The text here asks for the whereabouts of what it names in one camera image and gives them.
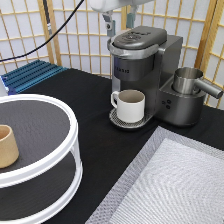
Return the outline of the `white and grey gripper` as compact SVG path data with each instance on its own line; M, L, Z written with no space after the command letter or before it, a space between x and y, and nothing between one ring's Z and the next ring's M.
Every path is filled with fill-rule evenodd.
M136 19L138 5L142 5L153 0L89 0L91 8L103 13L103 19L107 30L107 35L113 37L115 35L115 21L112 19L113 11L124 6L131 5L130 12L126 17L126 27L132 29Z

